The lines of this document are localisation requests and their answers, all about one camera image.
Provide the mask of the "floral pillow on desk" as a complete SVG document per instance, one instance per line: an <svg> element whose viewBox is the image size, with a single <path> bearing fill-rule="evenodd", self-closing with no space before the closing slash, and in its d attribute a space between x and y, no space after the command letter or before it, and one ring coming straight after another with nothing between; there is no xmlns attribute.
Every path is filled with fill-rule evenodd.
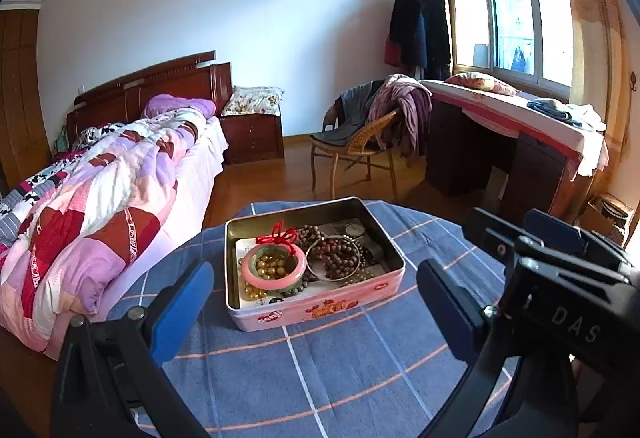
<svg viewBox="0 0 640 438"><path fill-rule="evenodd" d="M446 79L447 84L513 97L518 90L497 77L480 72L462 72Z"/></svg>

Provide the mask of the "wooden bed with headboard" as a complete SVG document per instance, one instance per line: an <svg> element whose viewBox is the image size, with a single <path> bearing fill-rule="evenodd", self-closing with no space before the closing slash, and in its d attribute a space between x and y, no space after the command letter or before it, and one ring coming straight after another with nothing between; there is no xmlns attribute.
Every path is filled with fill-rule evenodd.
<svg viewBox="0 0 640 438"><path fill-rule="evenodd" d="M150 247L130 269L107 287L99 311L93 316L83 314L93 321L104 320L134 282L201 229L215 179L221 173L224 151L228 146L217 113L228 102L231 91L230 66L215 64L205 54L199 54L155 65L113 80L77 98L66 120L66 134L70 141L76 143L76 154L61 169L52 172L51 189L15 205L11 217L18 222L17 232L2 240L1 251L14 243L18 230L34 205L61 184L67 173L92 146L120 128L142 120L142 110L152 97L157 94L172 94L175 97L201 98L215 102L215 115L206 118L204 135L198 139L190 158L183 162L186 178L190 181L180 194L186 200L186 205L175 209ZM58 356L67 325L77 315L58 319L61 323L58 332L43 354L51 358Z"/></svg>

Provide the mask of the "desk with pink cloth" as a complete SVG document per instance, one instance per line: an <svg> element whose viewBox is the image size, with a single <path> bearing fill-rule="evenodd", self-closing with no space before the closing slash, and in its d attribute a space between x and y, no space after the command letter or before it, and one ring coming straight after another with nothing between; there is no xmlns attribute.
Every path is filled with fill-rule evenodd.
<svg viewBox="0 0 640 438"><path fill-rule="evenodd" d="M533 100L422 80L432 93L425 180L450 198L485 193L498 169L506 181L497 214L519 224L536 208L577 218L594 178L608 166L604 135L531 109Z"/></svg>

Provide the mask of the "pink jade bangle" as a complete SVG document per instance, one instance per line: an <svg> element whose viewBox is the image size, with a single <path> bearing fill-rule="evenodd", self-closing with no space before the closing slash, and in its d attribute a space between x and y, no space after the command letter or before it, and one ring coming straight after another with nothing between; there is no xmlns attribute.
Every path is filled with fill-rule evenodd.
<svg viewBox="0 0 640 438"><path fill-rule="evenodd" d="M258 244L252 247L250 251L242 258L241 274L246 283L250 284L250 286L256 286L256 288L270 288L270 286L273 286L274 288L288 288L292 283L295 283L300 276L304 275L307 268L307 259L305 253L297 245L295 245L293 254L297 257L298 264L292 279L283 279L279 281L269 282L255 278L250 272L250 268L252 268L254 256L257 254L258 250L265 245L271 244Z"/></svg>

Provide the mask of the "red string knot charm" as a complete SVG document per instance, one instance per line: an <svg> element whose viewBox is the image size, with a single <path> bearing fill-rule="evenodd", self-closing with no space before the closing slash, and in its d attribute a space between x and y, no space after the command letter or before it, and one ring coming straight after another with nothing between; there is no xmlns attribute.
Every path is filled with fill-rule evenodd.
<svg viewBox="0 0 640 438"><path fill-rule="evenodd" d="M276 222L269 234L266 236L258 236L255 239L259 245L271 244L283 246L290 254L294 253L294 246L297 242L297 231L294 228L285 228L284 221Z"/></svg>

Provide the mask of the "dark wood nightstand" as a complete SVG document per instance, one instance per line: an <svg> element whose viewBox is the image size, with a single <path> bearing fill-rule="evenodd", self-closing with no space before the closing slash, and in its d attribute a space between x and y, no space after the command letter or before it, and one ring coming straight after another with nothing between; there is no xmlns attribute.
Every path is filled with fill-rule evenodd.
<svg viewBox="0 0 640 438"><path fill-rule="evenodd" d="M242 164L284 158L281 119L274 115L250 114L220 119L229 147L226 164Z"/></svg>

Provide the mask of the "brown wooden wardrobe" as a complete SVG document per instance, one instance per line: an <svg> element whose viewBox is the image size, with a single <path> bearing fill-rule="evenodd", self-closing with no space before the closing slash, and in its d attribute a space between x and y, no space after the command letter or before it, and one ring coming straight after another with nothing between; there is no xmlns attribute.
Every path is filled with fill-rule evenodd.
<svg viewBox="0 0 640 438"><path fill-rule="evenodd" d="M1 13L1 167L11 188L51 163L38 89L38 16Z"/></svg>

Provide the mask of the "pink clothes on chair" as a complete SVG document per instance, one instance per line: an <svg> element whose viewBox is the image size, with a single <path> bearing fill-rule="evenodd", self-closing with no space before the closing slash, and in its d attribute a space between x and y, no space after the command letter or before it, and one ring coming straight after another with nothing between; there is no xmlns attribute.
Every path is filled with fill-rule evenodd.
<svg viewBox="0 0 640 438"><path fill-rule="evenodd" d="M368 122L376 122L398 110L401 119L398 135L401 155L404 158L416 158L420 155L420 143L430 121L432 98L432 92L418 80L404 74L392 74L383 80L373 96Z"/></svg>

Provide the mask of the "silver wrist watch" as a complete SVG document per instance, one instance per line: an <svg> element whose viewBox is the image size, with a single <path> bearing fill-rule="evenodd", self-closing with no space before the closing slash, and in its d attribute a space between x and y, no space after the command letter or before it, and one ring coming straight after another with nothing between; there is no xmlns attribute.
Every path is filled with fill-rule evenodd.
<svg viewBox="0 0 640 438"><path fill-rule="evenodd" d="M375 243L368 235L366 228L360 222L353 221L345 224L344 235L349 236L356 243L362 255L363 265L372 266L382 262L382 247Z"/></svg>

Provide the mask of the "purple pillow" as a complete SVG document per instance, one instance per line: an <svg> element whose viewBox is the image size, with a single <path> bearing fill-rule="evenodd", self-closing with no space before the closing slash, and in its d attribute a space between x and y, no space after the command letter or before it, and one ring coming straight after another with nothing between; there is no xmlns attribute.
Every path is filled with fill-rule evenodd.
<svg viewBox="0 0 640 438"><path fill-rule="evenodd" d="M194 109L209 118L216 113L216 104L212 100L201 98L175 97L172 94L157 94L152 97L142 110L143 118L177 111L178 109Z"/></svg>

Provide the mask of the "green bangle with beads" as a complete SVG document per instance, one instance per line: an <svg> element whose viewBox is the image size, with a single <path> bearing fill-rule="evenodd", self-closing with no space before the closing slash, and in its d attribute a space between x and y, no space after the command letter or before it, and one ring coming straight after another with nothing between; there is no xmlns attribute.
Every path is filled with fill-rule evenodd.
<svg viewBox="0 0 640 438"><path fill-rule="evenodd" d="M294 254L282 246L265 245L261 247L254 256L254 262L250 272L255 278L273 282L283 279L292 279L298 264L298 259ZM301 293L306 288L305 280L300 276L295 283L288 288L256 288L252 289L258 296L281 295L290 297Z"/></svg>

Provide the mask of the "pink cookie tin box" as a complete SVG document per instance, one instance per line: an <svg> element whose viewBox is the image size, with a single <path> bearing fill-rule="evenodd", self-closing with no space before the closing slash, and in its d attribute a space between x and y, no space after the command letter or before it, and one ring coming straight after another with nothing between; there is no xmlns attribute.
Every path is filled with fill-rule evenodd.
<svg viewBox="0 0 640 438"><path fill-rule="evenodd" d="M342 286L328 292L286 302L270 302L265 306L243 310L232 304L229 285L233 267L233 244L244 238L266 236L279 220L284 221L285 228L294 228L304 224L332 224L355 219L361 222L375 240L383 247L388 271L382 276L358 282L354 285ZM398 291L405 274L406 262L399 253L398 247L382 225L382 217L373 210L371 203L360 198L340 198L329 202L312 205L295 205L286 210L275 210L255 216L246 216L229 220L224 226L224 280L226 281L226 306L235 325L244 332L255 332L293 325L337 314L352 308L376 302L392 296Z"/></svg>

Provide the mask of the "window with white frame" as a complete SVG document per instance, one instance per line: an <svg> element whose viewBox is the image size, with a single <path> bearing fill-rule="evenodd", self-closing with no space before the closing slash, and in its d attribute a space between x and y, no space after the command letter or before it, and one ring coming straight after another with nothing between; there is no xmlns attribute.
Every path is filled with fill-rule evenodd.
<svg viewBox="0 0 640 438"><path fill-rule="evenodd" d="M570 0L449 0L454 69L487 73L566 101L574 42Z"/></svg>

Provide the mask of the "beige curtain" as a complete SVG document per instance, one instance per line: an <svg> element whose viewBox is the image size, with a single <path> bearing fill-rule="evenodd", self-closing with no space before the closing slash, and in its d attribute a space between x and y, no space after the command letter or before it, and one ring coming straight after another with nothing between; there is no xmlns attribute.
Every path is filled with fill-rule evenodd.
<svg viewBox="0 0 640 438"><path fill-rule="evenodd" d="M566 101L591 106L600 116L597 128L611 164L620 161L629 146L630 66L623 8L623 0L570 0L574 60Z"/></svg>

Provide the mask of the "pink patchwork quilt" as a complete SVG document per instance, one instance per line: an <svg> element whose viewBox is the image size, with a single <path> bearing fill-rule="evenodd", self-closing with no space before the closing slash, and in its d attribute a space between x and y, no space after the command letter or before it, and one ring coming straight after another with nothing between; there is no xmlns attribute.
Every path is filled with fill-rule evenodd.
<svg viewBox="0 0 640 438"><path fill-rule="evenodd" d="M206 127L200 111L181 108L137 120L92 146L2 250L2 326L43 352L60 317L96 314L107 287L186 205L183 162Z"/></svg>

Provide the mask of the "floral cushion on nightstand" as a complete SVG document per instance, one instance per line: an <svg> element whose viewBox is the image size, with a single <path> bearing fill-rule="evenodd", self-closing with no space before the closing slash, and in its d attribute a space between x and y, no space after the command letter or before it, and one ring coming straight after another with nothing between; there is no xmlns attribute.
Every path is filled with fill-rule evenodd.
<svg viewBox="0 0 640 438"><path fill-rule="evenodd" d="M284 92L278 87L234 86L229 101L220 116L281 115Z"/></svg>

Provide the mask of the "blue plaid tablecloth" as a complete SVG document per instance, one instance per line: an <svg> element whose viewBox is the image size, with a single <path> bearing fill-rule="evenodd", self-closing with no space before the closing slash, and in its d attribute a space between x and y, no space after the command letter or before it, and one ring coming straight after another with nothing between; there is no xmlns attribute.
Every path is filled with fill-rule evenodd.
<svg viewBox="0 0 640 438"><path fill-rule="evenodd" d="M267 331L233 323L216 283L164 370L213 437L414 437L465 365L452 355L416 288L416 267L438 262L482 305L503 268L457 224L382 201L368 209L398 247L398 291L364 307Z"/></svg>

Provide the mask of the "dark coats on rack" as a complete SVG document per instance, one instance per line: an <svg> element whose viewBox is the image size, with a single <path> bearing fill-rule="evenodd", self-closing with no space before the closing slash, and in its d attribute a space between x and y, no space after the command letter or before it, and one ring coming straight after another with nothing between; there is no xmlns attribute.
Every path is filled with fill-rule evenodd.
<svg viewBox="0 0 640 438"><path fill-rule="evenodd" d="M450 77L451 48L445 0L395 0L384 63L418 80Z"/></svg>

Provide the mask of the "wicker chair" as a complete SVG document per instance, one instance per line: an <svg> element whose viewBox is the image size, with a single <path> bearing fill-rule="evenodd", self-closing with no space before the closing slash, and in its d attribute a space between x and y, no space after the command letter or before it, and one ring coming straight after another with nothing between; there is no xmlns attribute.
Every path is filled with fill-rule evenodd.
<svg viewBox="0 0 640 438"><path fill-rule="evenodd" d="M331 161L329 192L332 200L336 199L337 167L340 161L348 163L345 170L356 165L366 166L368 181L372 179L374 168L389 172L393 198L398 200L392 148L388 146L383 149L378 143L378 136L392 126L399 111L393 110L378 120L368 120L373 99L383 84L382 80L372 80L344 91L324 114L320 132L309 135L311 190L317 190L316 161L318 158L328 158Z"/></svg>

